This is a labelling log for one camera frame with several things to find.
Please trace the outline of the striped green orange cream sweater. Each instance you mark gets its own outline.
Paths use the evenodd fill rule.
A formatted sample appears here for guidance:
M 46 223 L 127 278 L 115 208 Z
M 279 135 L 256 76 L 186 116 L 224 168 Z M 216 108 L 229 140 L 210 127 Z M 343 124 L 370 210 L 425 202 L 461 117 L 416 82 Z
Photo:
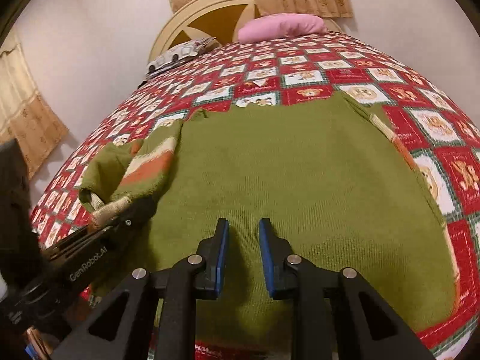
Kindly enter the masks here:
M 197 308 L 197 337 L 207 344 L 288 345 L 291 305 L 272 300 L 264 283 L 263 218 L 318 267 L 357 269 L 414 331 L 456 308 L 446 221 L 425 177 L 391 141 L 383 109 L 343 92 L 163 121 L 146 139 L 105 145 L 79 198 L 95 219 L 155 204 L 123 268 L 170 267 L 218 219 L 229 221 L 222 293 Z

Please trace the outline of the beige side curtain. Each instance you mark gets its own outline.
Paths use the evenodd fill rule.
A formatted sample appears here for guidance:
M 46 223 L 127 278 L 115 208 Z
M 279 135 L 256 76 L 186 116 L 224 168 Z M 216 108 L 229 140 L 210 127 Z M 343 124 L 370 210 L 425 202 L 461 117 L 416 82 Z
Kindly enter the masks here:
M 41 96 L 15 30 L 1 45 L 0 99 L 1 142 L 18 141 L 33 177 L 68 129 Z

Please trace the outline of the red patchwork teddy bedspread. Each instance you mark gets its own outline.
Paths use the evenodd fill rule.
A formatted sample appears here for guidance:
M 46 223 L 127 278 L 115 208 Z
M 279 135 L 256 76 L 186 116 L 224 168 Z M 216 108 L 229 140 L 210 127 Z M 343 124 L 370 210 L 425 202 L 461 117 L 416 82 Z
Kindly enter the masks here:
M 89 160 L 108 142 L 143 138 L 199 108 L 289 106 L 327 98 L 336 89 L 384 108 L 447 218 L 459 307 L 421 339 L 437 359 L 466 358 L 479 331 L 479 130 L 420 73 L 348 35 L 231 43 L 140 85 L 73 152 L 34 207 L 41 244 L 47 247 L 86 222 L 77 188 Z

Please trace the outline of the white car print pillow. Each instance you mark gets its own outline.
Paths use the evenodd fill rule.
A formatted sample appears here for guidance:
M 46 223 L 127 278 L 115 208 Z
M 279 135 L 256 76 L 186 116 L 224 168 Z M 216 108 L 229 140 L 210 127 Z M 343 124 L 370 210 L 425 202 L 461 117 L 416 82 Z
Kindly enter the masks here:
M 164 72 L 182 66 L 218 47 L 221 44 L 214 37 L 202 37 L 178 44 L 147 64 L 146 79 L 151 79 Z

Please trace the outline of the pink pillow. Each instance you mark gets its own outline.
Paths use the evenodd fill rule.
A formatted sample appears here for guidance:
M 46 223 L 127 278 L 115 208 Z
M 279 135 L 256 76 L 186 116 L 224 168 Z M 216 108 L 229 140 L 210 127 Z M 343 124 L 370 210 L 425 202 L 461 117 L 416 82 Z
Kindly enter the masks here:
M 318 16 L 281 13 L 250 20 L 239 29 L 238 41 L 242 44 L 249 44 L 327 32 L 326 23 Z

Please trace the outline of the cream wooden headboard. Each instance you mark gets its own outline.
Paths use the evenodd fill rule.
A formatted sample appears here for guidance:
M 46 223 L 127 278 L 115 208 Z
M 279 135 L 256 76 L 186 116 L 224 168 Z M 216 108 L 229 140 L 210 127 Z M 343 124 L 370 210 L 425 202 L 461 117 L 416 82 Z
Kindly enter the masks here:
M 151 48 L 151 61 L 182 42 L 213 37 L 220 44 L 238 41 L 239 29 L 262 17 L 256 0 L 192 0 L 181 7 L 160 31 Z

